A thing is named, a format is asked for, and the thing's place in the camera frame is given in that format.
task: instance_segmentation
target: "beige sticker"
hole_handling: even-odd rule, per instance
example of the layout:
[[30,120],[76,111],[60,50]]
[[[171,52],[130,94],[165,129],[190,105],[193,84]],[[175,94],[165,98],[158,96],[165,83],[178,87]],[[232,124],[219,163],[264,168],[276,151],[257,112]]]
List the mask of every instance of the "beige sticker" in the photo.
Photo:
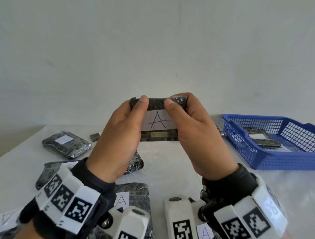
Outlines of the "beige sticker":
[[160,137],[167,137],[167,132],[152,132],[152,138],[160,138]]

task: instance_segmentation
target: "white table surface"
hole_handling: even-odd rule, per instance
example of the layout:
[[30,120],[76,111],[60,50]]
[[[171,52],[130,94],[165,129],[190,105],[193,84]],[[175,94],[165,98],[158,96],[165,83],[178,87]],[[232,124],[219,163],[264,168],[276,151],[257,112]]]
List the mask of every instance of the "white table surface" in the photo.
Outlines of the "white table surface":
[[[97,126],[46,126],[0,158],[0,212],[27,204],[37,192],[35,182],[44,163],[63,160],[45,149],[41,141],[60,131],[72,132],[90,141],[102,131]],[[227,142],[235,160],[248,166]],[[87,157],[91,149],[78,159]],[[138,152],[144,168],[119,178],[116,183],[141,182],[149,186],[155,239],[167,238],[162,199],[175,194],[199,198],[201,177],[197,175],[179,142],[141,142]],[[315,235],[315,171],[263,171],[263,177],[282,202],[289,217],[288,231],[294,239]]]

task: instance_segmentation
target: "basket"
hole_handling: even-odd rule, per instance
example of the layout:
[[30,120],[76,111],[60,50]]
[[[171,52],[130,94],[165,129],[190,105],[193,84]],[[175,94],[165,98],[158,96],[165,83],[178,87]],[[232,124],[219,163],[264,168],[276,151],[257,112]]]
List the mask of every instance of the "basket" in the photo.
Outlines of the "basket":
[[[280,116],[224,114],[224,131],[253,169],[315,170],[315,126]],[[283,147],[260,148],[243,128],[264,129]]]

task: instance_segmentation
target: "white wall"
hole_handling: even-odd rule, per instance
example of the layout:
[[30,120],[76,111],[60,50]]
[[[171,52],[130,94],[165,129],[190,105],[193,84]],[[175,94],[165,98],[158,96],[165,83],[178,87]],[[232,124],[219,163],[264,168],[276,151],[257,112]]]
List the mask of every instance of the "white wall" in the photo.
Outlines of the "white wall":
[[314,0],[0,3],[0,155],[46,124],[105,124],[133,96],[315,123]]

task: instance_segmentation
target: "white tablecloth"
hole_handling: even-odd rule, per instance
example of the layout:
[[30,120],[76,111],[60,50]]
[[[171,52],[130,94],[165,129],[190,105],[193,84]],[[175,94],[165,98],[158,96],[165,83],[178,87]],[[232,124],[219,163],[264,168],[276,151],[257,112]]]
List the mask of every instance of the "white tablecloth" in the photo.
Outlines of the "white tablecloth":
[[[63,160],[45,149],[41,141],[60,131],[72,132],[90,141],[102,131],[97,126],[46,126],[0,158],[0,212],[27,204],[35,195],[35,182],[44,163]],[[228,143],[237,162],[247,166]],[[91,149],[78,159],[87,157]],[[141,142],[138,152],[144,168],[119,178],[116,183],[141,182],[149,186],[155,239],[167,238],[162,199],[175,194],[199,198],[201,177],[197,175],[179,142]],[[314,239],[315,171],[256,171],[282,202],[289,217],[288,230],[295,239]]]

